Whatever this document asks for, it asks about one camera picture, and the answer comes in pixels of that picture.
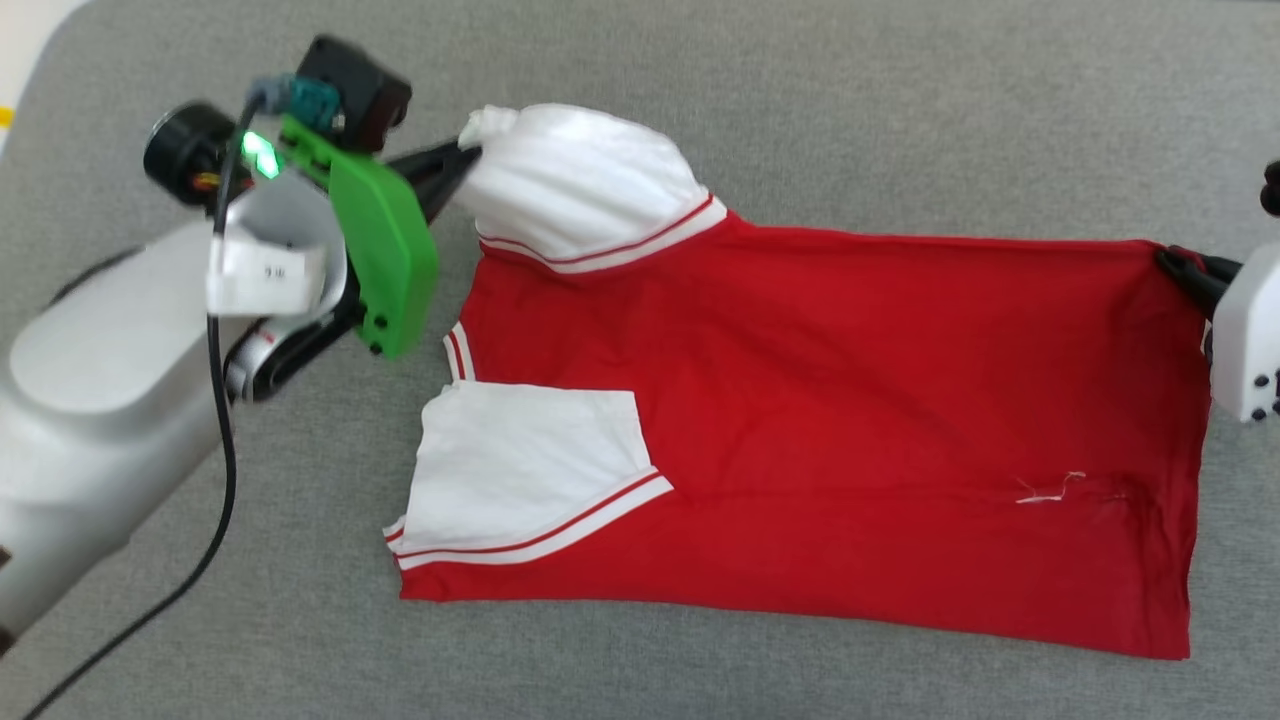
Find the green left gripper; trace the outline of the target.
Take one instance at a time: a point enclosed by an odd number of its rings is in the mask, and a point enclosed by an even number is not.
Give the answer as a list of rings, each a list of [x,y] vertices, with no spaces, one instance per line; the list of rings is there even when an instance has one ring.
[[[323,287],[315,307],[256,322],[228,354],[227,387],[243,404],[279,393],[346,334],[389,359],[419,342],[439,266],[429,225],[483,149],[445,141],[381,161],[285,117],[275,152],[279,173],[236,200],[228,232],[284,261],[317,252]]]

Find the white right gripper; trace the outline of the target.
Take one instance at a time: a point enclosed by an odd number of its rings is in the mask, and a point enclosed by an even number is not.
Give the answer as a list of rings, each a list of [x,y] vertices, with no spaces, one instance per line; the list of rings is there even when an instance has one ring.
[[[1280,413],[1280,242],[1243,263],[1162,249],[1158,268],[1210,320],[1210,388],[1239,423]]]

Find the red and white basketball jersey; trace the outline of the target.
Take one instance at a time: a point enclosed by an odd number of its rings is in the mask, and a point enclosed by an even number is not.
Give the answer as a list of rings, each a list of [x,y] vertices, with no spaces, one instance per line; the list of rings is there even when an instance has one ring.
[[[1189,656],[1210,380],[1158,243],[756,225],[586,108],[460,142],[481,256],[385,530],[403,600]]]

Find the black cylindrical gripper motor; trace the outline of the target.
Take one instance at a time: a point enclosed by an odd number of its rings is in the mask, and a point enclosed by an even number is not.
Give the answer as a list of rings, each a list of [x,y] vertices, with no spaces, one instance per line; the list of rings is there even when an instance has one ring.
[[[221,159],[236,123],[210,102],[187,102],[163,117],[143,151],[143,170],[186,208],[211,215],[218,200]]]

